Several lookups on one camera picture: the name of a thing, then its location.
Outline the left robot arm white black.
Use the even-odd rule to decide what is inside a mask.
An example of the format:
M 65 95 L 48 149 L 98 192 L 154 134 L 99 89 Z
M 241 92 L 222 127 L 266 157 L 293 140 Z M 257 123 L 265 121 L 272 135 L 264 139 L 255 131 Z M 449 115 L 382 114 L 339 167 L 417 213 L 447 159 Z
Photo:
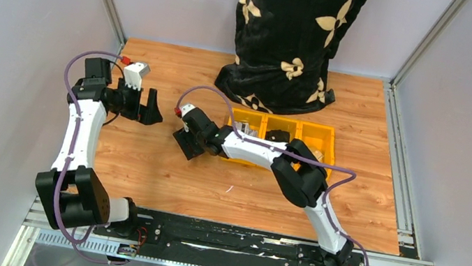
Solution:
M 95 172 L 96 149 L 108 113 L 143 125 L 163 121 L 157 90 L 140 102 L 146 63 L 103 52 L 83 55 L 84 77 L 67 85 L 68 126 L 62 146 L 47 172 L 36 175 L 36 190 L 51 228 L 108 226 L 121 238 L 139 231 L 131 198 L 111 198 Z

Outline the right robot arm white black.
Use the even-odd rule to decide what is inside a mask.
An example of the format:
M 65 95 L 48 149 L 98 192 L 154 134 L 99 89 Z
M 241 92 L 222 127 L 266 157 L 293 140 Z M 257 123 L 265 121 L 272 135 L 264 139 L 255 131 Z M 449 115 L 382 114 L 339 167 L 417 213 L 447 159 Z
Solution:
M 318 239 L 322 265 L 348 266 L 354 242 L 343 231 L 330 201 L 330 165 L 317 161 L 303 141 L 273 142 L 233 126 L 218 127 L 191 103 L 176 107 L 175 114 L 183 126 L 173 136 L 188 160 L 208 153 L 271 171 L 287 201 L 306 213 Z

